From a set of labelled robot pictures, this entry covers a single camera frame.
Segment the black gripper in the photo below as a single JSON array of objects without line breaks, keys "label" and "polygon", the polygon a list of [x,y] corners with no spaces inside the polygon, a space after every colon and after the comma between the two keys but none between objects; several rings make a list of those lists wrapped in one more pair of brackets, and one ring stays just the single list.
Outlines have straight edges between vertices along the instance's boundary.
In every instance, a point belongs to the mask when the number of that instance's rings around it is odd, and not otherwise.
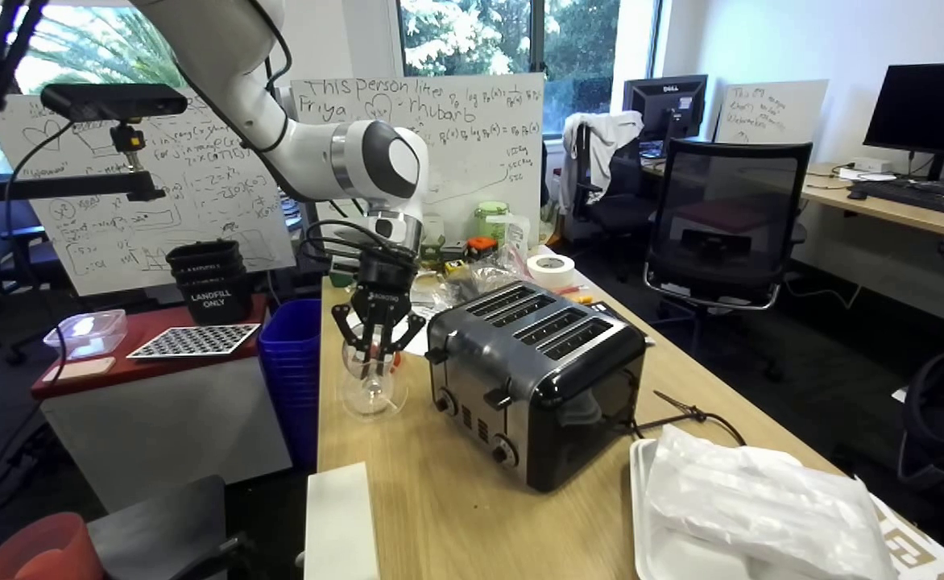
[{"label": "black gripper", "polygon": [[331,309],[341,337],[358,351],[404,351],[426,324],[411,302],[412,276],[417,255],[411,249],[368,244],[355,267],[358,289]]}]

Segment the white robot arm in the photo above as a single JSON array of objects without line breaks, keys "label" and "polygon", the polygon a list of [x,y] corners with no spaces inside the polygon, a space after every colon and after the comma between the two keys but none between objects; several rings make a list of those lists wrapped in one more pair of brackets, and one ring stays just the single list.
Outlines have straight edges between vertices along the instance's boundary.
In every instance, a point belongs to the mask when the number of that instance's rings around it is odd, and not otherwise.
[{"label": "white robot arm", "polygon": [[363,199],[349,221],[360,255],[358,293],[336,309],[349,345],[404,351],[422,330],[411,309],[428,144],[387,120],[299,122],[277,89],[271,52],[290,56],[271,0],[130,0],[171,46],[184,82],[264,161],[296,199]]}]

